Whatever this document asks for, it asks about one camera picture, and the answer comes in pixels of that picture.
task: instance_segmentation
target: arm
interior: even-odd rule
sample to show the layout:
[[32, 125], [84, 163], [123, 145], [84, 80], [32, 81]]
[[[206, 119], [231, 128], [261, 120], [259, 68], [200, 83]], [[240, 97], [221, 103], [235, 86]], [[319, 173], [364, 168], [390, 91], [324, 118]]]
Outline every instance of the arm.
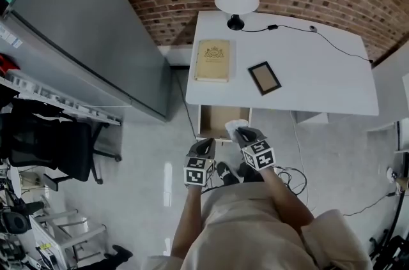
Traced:
[[173, 239], [171, 256], [184, 259], [193, 242], [202, 231], [201, 196], [202, 187], [190, 185], [185, 207]]
[[268, 186], [281, 221], [287, 223], [301, 234], [301, 227], [309, 225], [314, 220], [313, 214], [286, 187], [272, 167], [260, 170], [260, 174]]

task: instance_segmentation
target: open drawer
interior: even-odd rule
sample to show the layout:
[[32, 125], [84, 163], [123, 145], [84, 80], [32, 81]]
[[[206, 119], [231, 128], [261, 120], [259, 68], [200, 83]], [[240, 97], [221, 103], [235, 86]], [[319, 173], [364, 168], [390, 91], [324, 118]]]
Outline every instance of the open drawer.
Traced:
[[248, 120], [250, 126], [251, 112], [251, 108], [200, 105], [197, 139], [213, 137], [219, 142], [231, 142], [224, 125], [231, 120], [244, 119]]

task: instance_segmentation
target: gray panel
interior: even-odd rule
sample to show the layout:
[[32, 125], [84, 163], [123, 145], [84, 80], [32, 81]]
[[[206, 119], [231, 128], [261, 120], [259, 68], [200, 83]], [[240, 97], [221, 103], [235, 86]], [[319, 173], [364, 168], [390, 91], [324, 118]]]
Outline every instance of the gray panel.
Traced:
[[[12, 22], [13, 20], [10, 18], [4, 22], [7, 25], [7, 29], [10, 29], [10, 25], [15, 24]], [[42, 45], [41, 41], [37, 40], [34, 36], [32, 36], [33, 44], [30, 45], [29, 39], [26, 36], [28, 33], [24, 32], [22, 27], [20, 28], [21, 31], [14, 30], [13, 33], [23, 40], [23, 44], [16, 49], [0, 39], [0, 53], [10, 56], [23, 74], [86, 105], [130, 105], [130, 99], [125, 95], [115, 97], [86, 79], [81, 78], [80, 73], [70, 73], [62, 57], [55, 52], [54, 55], [59, 60], [57, 59], [57, 62], [54, 63], [45, 53], [47, 47]], [[117, 117], [123, 117], [123, 108], [109, 108], [106, 110]]]
[[13, 9], [75, 60], [166, 115], [170, 67], [128, 0], [15, 0]]

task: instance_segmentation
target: book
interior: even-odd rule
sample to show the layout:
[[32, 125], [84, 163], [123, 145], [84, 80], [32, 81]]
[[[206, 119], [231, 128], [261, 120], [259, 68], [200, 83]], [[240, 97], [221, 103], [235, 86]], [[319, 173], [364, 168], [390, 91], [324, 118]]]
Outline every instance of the book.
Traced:
[[199, 42], [194, 78], [209, 82], [228, 82], [230, 41], [203, 40]]

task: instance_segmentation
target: white floor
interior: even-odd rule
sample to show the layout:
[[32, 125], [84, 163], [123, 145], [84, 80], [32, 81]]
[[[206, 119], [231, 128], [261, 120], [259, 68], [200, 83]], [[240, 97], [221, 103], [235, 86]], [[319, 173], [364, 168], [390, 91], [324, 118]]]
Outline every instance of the white floor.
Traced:
[[[187, 72], [177, 71], [177, 75], [185, 87]], [[134, 253], [121, 269], [138, 269], [148, 255], [169, 253], [185, 201], [183, 162], [195, 139], [176, 80], [171, 101], [168, 123], [130, 112], [122, 128], [103, 132], [102, 147], [120, 149], [123, 157], [121, 163], [96, 158], [103, 185], [90, 176], [87, 183], [67, 181], [60, 184], [59, 192], [50, 192], [50, 204], [56, 211], [74, 207], [107, 226], [107, 233], [98, 240], [101, 248], [120, 244]], [[196, 128], [197, 107], [189, 106], [189, 113]], [[394, 191], [385, 172], [394, 161], [396, 130], [367, 133], [367, 121], [349, 117], [325, 126], [295, 126], [308, 178], [307, 206], [314, 215], [334, 208], [354, 213]], [[288, 111], [253, 110], [252, 126], [269, 138], [279, 165], [302, 170]], [[216, 160], [238, 165], [238, 146], [218, 146]], [[213, 184], [219, 183], [214, 178]], [[298, 183], [300, 177], [294, 175], [291, 185]], [[306, 203], [307, 192], [300, 198]], [[387, 197], [346, 218], [368, 250], [369, 238], [378, 237], [390, 225], [396, 204], [397, 197]]]

